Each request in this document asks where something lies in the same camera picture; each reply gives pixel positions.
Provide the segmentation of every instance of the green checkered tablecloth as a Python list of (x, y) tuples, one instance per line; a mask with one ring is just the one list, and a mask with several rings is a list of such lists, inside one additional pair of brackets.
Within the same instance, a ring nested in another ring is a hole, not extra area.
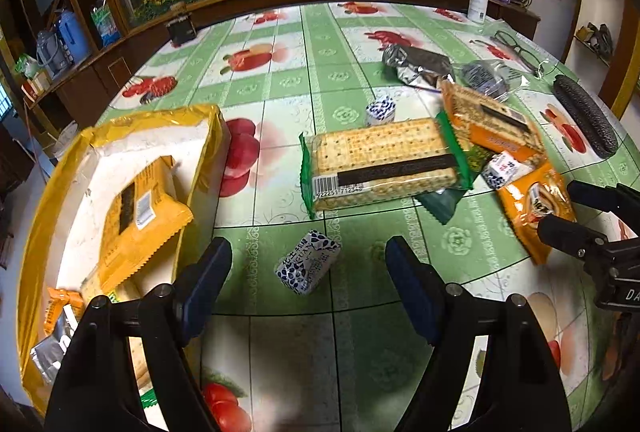
[[(612, 315), (594, 307), (593, 283), (577, 260), (553, 252), (548, 265), (533, 266), (481, 178), (446, 226), (411, 198), (325, 212), (311, 222), (300, 197), (301, 132), (362, 126), (365, 106), (383, 93), (396, 100), (398, 121), (438, 112), (437, 95), (403, 87), (385, 72), (385, 43), (410, 43), (464, 63), (495, 58), (489, 37), (499, 29), (548, 60), (543, 80), (527, 75), (516, 59), (506, 61), (529, 79), (508, 104), (538, 122), (556, 170), (567, 182), (639, 188), (638, 149), (606, 107), (620, 139), (609, 160), (593, 152), (577, 127), (582, 144), (549, 122), (548, 110), (570, 120), (550, 88), (558, 73), (575, 79), (563, 64), (504, 22), (479, 28), (461, 14), (404, 4), (311, 4), (214, 25), (179, 49), (167, 44), (137, 73), (175, 76), (173, 91), (142, 105), (141, 95), (123, 95), (128, 84), (101, 117), (216, 103), (226, 120), (245, 118), (257, 127), (260, 155), (248, 183), (220, 199), (214, 234), (231, 242), (234, 263), (202, 351), (204, 369), (244, 394), (240, 405), (255, 431), (394, 428), (431, 349), (412, 329), (386, 272), (384, 244), (393, 235), (403, 235), (446, 282), (476, 296), (504, 300), (519, 292), (548, 304), (553, 316), (546, 326), (561, 346), (574, 426), (600, 401)], [(576, 211), (582, 224), (610, 240), (632, 235), (615, 216)], [(339, 240), (343, 250), (319, 287), (299, 296), (273, 268), (312, 228)], [(484, 350), (486, 338), (478, 338), (454, 425), (469, 418)]]

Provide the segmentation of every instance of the metal bolt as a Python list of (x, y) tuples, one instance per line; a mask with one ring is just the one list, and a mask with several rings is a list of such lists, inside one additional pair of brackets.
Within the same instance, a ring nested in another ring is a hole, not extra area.
[(91, 307), (94, 309), (100, 309), (104, 307), (106, 303), (109, 301), (109, 298), (105, 295), (98, 295), (93, 300), (91, 300)]
[(447, 284), (447, 287), (445, 288), (445, 290), (447, 291), (447, 293), (449, 293), (454, 297), (459, 297), (460, 295), (462, 295), (462, 291), (463, 291), (462, 286), (460, 284)]
[(511, 302), (516, 304), (517, 307), (524, 307), (527, 305), (527, 299), (518, 293), (511, 295)]
[(171, 284), (160, 284), (154, 288), (154, 295), (158, 298), (166, 297), (171, 294), (173, 287)]

